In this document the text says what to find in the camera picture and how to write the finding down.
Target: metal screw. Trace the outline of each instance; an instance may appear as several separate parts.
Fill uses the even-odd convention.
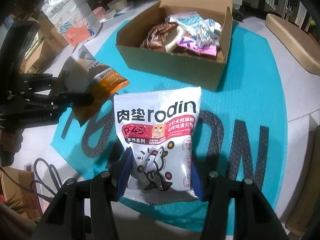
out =
[[[101,172],[100,176],[103,177],[103,178],[107,178],[107,177],[110,176],[110,172],[109,171],[103,171],[103,172]]]
[[[209,176],[210,176],[211,178],[216,178],[216,177],[219,176],[219,173],[217,173],[216,171],[210,171],[210,172],[209,172]]]
[[[74,178],[69,178],[66,180],[67,185],[72,185],[76,182],[76,180]]]
[[[244,179],[244,183],[251,185],[253,183],[252,179]]]
[[[68,70],[67,68],[64,69],[64,74],[65,74],[66,76],[69,76],[69,70]]]

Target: pet food package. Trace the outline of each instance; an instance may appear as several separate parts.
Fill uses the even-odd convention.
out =
[[[134,155],[124,197],[148,204],[196,200],[191,137],[201,88],[114,96],[116,133]]]
[[[72,46],[92,39],[101,28],[85,0],[44,0],[41,10]]]
[[[130,84],[112,67],[98,62],[83,44],[75,47],[58,79],[60,87],[55,87],[54,94],[90,93],[94,97],[91,106],[72,108],[80,125],[93,117],[110,95]]]

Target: cat food bag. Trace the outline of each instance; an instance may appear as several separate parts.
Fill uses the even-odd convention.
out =
[[[116,133],[134,155],[124,197],[149,204],[196,200],[191,137],[201,88],[114,96]]]

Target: black cable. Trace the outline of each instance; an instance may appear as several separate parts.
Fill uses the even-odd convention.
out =
[[[45,201],[47,201],[47,202],[49,202],[49,203],[51,203],[51,201],[53,200],[52,197],[47,197],[47,196],[45,196],[45,195],[39,194],[39,193],[37,193],[36,191],[34,191],[34,190],[32,189],[32,185],[33,185],[33,184],[39,183],[39,184],[41,184],[42,186],[44,186],[52,195],[54,195],[54,196],[56,195],[56,193],[55,193],[48,185],[46,185],[46,184],[42,181],[42,179],[40,179],[40,177],[39,177],[39,175],[38,175],[37,167],[36,167],[36,166],[37,166],[37,163],[38,163],[39,161],[43,162],[43,163],[48,167],[48,170],[49,170],[51,179],[52,179],[52,181],[53,181],[53,184],[54,184],[55,188],[57,189],[57,191],[59,191],[59,189],[62,187],[62,182],[61,182],[61,178],[60,178],[60,175],[59,175],[56,167],[55,167],[53,164],[50,164],[50,165],[49,165],[49,164],[48,164],[44,159],[42,159],[42,158],[36,159],[36,161],[35,161],[35,163],[34,163],[34,165],[33,165],[33,169],[34,169],[34,172],[35,172],[36,177],[38,178],[38,180],[34,180],[34,181],[32,181],[32,182],[30,183],[30,189],[28,189],[28,188],[20,185],[19,183],[17,183],[14,179],[12,179],[12,178],[4,171],[4,169],[3,169],[2,167],[0,167],[0,170],[1,170],[1,171],[4,173],[4,175],[6,175],[6,176],[8,177],[8,179],[9,179],[10,181],[12,181],[12,183],[14,183],[16,186],[22,188],[23,190],[25,190],[25,191],[27,191],[27,192],[29,192],[29,193],[32,193],[32,194],[34,194],[34,195],[36,195],[36,196],[44,199]]]

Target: pink packet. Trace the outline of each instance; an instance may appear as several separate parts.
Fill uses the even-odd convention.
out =
[[[184,47],[186,49],[190,49],[196,53],[207,54],[207,55],[212,55],[212,56],[217,55],[217,46],[210,45],[208,47],[200,48],[196,45],[195,40],[193,40],[192,38],[189,38],[187,36],[184,36],[180,41],[177,41],[177,45],[179,47]]]

